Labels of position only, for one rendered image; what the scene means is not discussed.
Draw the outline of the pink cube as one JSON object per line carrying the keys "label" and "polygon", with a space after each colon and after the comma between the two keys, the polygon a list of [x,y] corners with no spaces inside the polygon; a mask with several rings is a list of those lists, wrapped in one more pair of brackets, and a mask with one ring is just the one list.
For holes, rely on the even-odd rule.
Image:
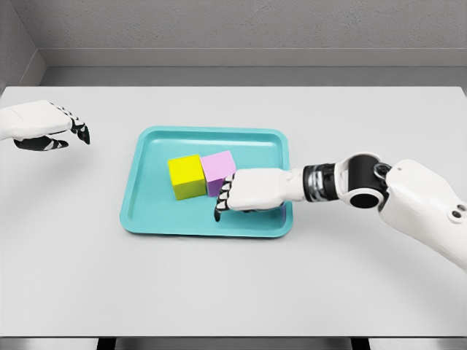
{"label": "pink cube", "polygon": [[218,152],[201,157],[209,197],[217,197],[224,178],[236,172],[236,164],[230,151]]}

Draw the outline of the yellow cube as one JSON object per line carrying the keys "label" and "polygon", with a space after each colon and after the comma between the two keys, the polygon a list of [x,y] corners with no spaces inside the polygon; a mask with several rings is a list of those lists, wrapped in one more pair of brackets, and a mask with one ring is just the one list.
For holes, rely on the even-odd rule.
{"label": "yellow cube", "polygon": [[168,160],[174,196],[178,201],[206,195],[204,170],[199,155]]}

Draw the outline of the teal plastic tray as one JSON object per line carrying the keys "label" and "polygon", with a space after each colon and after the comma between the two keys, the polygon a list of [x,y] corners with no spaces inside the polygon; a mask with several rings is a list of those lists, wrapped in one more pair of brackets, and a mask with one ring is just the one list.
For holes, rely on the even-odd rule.
{"label": "teal plastic tray", "polygon": [[215,198],[177,200],[168,161],[230,151],[238,168],[290,167],[286,136],[274,129],[153,126],[136,144],[123,204],[122,226],[131,233],[279,238],[293,225],[293,205],[269,211],[223,213],[214,218]]}

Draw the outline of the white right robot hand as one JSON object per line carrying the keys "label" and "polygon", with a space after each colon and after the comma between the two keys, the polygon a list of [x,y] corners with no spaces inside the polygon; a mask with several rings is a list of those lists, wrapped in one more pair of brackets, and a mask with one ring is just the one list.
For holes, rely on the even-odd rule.
{"label": "white right robot hand", "polygon": [[216,222],[224,211],[267,211],[281,206],[292,193],[294,175],[280,168],[238,170],[224,178],[214,209]]}

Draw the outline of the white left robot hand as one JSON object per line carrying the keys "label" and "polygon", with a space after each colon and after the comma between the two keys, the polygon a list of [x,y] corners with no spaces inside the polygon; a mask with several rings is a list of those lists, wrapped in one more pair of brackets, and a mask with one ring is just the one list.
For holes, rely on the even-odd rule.
{"label": "white left robot hand", "polygon": [[19,149],[46,152],[69,146],[55,134],[72,132],[85,144],[90,144],[87,125],[70,111],[46,100],[8,106],[15,113],[15,129],[11,140]]}

